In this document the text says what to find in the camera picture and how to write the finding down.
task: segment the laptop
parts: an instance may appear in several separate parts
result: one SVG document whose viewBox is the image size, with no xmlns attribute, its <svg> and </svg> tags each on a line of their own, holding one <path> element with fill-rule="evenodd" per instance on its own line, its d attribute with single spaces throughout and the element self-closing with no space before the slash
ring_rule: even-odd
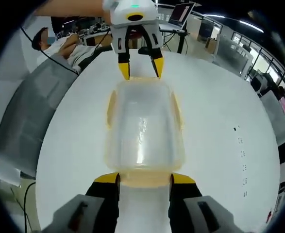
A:
<svg viewBox="0 0 285 233">
<path fill-rule="evenodd" d="M 193 7 L 194 3 L 182 3 L 176 5 L 169 18 L 168 24 L 160 24 L 161 31 L 182 32 Z"/>
</svg>

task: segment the gray fabric cover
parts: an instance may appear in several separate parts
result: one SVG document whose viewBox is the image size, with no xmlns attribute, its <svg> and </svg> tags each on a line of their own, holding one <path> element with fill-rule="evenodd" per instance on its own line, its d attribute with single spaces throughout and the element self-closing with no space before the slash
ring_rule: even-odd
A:
<svg viewBox="0 0 285 233">
<path fill-rule="evenodd" d="M 52 58 L 72 69 L 59 55 Z M 0 124 L 0 156 L 35 177 L 46 130 L 53 114 L 78 75 L 47 59 L 22 82 Z"/>
</svg>

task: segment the transparent plastic container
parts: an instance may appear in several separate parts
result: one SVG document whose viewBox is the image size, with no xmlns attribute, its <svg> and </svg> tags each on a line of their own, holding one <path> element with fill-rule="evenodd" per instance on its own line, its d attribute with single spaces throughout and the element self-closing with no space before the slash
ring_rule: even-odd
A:
<svg viewBox="0 0 285 233">
<path fill-rule="evenodd" d="M 184 162 L 174 94 L 156 78 L 123 81 L 111 95 L 105 161 L 128 186 L 167 185 Z"/>
</svg>

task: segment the white shirt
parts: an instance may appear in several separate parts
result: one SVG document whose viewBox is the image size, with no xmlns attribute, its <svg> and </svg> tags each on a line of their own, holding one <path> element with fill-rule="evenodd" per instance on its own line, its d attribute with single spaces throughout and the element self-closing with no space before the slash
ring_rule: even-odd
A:
<svg viewBox="0 0 285 233">
<path fill-rule="evenodd" d="M 59 49 L 63 46 L 69 37 L 70 35 L 56 40 L 48 49 L 44 50 L 44 53 L 49 57 L 53 56 L 55 53 L 58 53 Z M 72 54 L 67 59 L 69 65 L 76 67 L 82 60 L 91 56 L 94 52 L 94 49 L 95 46 L 77 45 Z M 48 59 L 48 57 L 44 54 L 41 54 L 36 60 L 37 65 L 39 66 L 46 59 Z"/>
</svg>

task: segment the white table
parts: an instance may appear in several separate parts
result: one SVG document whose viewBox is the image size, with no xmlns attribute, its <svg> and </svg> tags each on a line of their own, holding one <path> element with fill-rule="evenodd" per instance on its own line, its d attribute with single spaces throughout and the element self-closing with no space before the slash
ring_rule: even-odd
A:
<svg viewBox="0 0 285 233">
<path fill-rule="evenodd" d="M 178 172 L 196 180 L 244 231 L 265 227 L 275 207 L 280 166 L 268 115 L 252 87 L 204 60 L 164 52 L 162 79 L 174 90 L 184 119 L 186 162 Z M 155 76 L 150 58 L 131 50 L 131 75 Z M 106 111 L 123 81 L 113 52 L 101 54 L 75 81 L 55 112 L 36 177 L 41 228 L 54 211 L 93 180 L 112 172 L 103 161 Z"/>
</svg>

